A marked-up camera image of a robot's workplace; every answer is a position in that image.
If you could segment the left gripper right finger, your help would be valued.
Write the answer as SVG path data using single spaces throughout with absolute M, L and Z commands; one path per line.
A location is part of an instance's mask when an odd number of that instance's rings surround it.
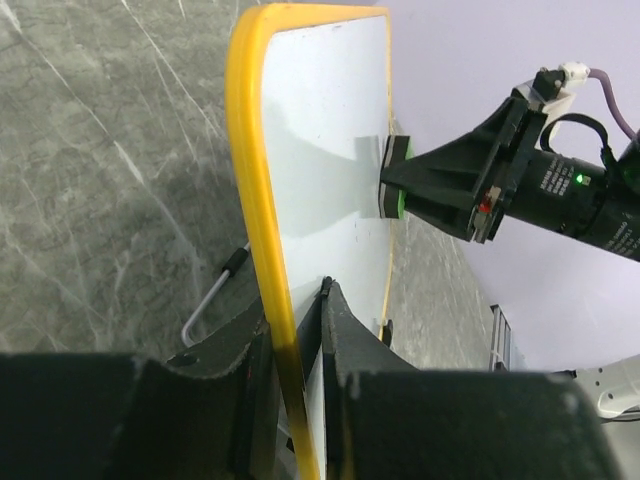
M 557 373 L 422 370 L 325 277 L 302 323 L 322 364 L 330 479 L 618 479 L 583 390 Z

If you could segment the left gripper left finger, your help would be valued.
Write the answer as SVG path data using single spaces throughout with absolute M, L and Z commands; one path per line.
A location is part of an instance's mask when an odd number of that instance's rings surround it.
M 159 361 L 5 354 L 5 479 L 270 479 L 280 388 L 260 301 Z

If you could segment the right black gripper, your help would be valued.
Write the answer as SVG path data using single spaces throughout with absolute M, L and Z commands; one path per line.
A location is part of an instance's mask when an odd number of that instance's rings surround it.
M 398 182 L 404 190 L 456 188 L 474 196 L 453 203 L 412 193 L 405 210 L 458 239 L 484 244 L 495 238 L 524 177 L 547 115 L 511 96 L 472 131 L 405 160 Z

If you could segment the green whiteboard eraser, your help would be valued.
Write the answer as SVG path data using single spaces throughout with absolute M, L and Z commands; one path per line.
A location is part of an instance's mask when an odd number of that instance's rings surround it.
M 404 217 L 406 192 L 398 182 L 398 175 L 400 166 L 411 154 L 409 136 L 394 134 L 387 138 L 378 187 L 379 210 L 384 219 L 397 220 Z

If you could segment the yellow framed whiteboard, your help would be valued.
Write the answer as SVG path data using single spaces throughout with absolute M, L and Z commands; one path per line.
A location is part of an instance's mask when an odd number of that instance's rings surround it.
M 225 108 L 296 477 L 322 479 L 323 367 L 303 371 L 297 329 L 326 277 L 370 332 L 386 317 L 393 243 L 378 189 L 391 129 L 388 11 L 300 3 L 246 10 L 229 45 Z

